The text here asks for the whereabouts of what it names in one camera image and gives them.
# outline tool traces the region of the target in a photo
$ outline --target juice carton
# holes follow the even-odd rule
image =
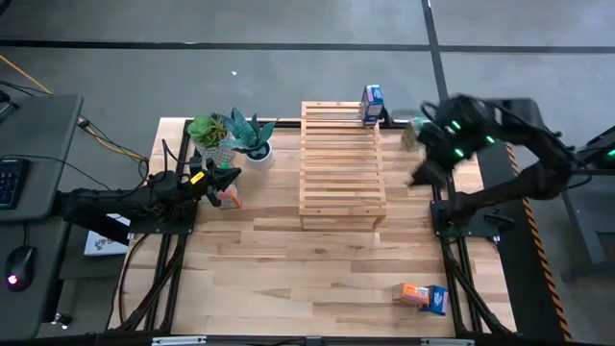
[[[429,311],[440,316],[446,315],[446,306],[449,301],[449,291],[439,285],[430,285],[427,287],[430,291],[430,303],[423,305],[421,311]]]
[[[382,100],[381,86],[365,86],[359,106],[359,114],[361,115],[363,126],[376,125],[383,107],[384,101]]]

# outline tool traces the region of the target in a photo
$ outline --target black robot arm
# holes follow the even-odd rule
[[[457,164],[496,139],[526,146],[538,158],[508,182],[450,196],[442,211],[453,224],[463,225],[477,210],[501,202],[523,197],[552,199],[566,188],[578,168],[575,154],[559,140],[559,134],[547,129],[531,99],[479,100],[457,95],[432,107],[432,122],[418,136],[426,147],[426,158],[412,174],[413,185],[444,186]]]
[[[163,230],[164,226],[182,224],[204,195],[213,206],[219,207],[217,192],[229,187],[241,168],[221,169],[211,159],[207,160],[206,168],[183,183],[175,172],[165,171],[151,176],[146,185],[134,190],[78,188],[68,193],[58,192],[52,214],[126,244],[127,232],[153,231],[140,232],[139,227]],[[130,228],[107,217],[108,213],[130,219]]]

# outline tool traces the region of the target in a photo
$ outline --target green plant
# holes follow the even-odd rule
[[[222,145],[229,146],[241,154],[248,154],[253,159],[262,159],[267,155],[267,140],[273,135],[276,121],[265,124],[262,129],[258,125],[257,115],[246,121],[241,111],[233,108],[231,116],[222,118],[224,125],[231,131],[235,139],[224,139]]]
[[[199,115],[188,125],[188,133],[195,142],[202,144],[208,149],[215,148],[227,136],[227,128],[223,122],[224,118],[224,115],[218,113]]]

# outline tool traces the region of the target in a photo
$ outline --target white paper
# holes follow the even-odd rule
[[[126,226],[131,225],[131,220],[119,214],[107,214],[107,217],[115,219]],[[129,234],[128,239],[132,239],[132,234]],[[90,230],[87,232],[86,248],[84,256],[108,256],[126,254],[128,246],[120,244],[109,238],[100,236],[96,232]]]

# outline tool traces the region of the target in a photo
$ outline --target wooden tabletop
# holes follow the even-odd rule
[[[163,138],[178,154],[184,122],[160,120],[152,172],[163,167]],[[388,213],[378,229],[336,222],[327,230],[311,231],[301,229],[298,215],[300,130],[276,129],[271,169],[245,168],[239,177],[243,209],[218,210],[202,201],[186,247],[173,334],[454,335],[450,308],[444,317],[417,312],[392,304],[387,290],[400,283],[446,286],[440,244],[428,218],[431,189],[406,187],[421,154],[400,151],[400,134],[381,131]],[[244,167],[242,155],[234,162]],[[457,190],[482,188],[478,163],[461,166],[455,183]],[[481,238],[467,240],[478,292],[514,330],[495,246]],[[129,266],[127,315],[152,284],[159,247],[160,236],[150,236]],[[470,326],[467,300],[459,291]],[[115,305],[110,328],[117,324]]]

